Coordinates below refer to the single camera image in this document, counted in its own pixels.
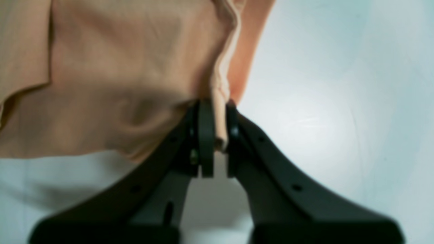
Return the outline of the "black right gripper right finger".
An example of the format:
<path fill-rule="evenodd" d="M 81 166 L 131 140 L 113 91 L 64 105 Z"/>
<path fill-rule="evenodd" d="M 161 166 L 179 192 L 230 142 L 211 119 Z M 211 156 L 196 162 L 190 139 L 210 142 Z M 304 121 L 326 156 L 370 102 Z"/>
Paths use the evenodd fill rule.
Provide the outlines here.
<path fill-rule="evenodd" d="M 228 176 L 248 196 L 250 244 L 403 244 L 392 218 L 327 189 L 293 164 L 262 129 L 226 104 Z"/>

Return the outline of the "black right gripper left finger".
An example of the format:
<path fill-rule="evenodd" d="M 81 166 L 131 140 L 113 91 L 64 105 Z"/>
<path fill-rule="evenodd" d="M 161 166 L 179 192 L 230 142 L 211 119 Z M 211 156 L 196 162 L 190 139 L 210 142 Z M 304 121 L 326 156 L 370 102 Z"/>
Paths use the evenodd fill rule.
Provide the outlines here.
<path fill-rule="evenodd" d="M 214 113 L 196 101 L 136 169 L 78 205 L 40 221 L 31 244 L 178 244 L 192 178 L 214 176 Z"/>

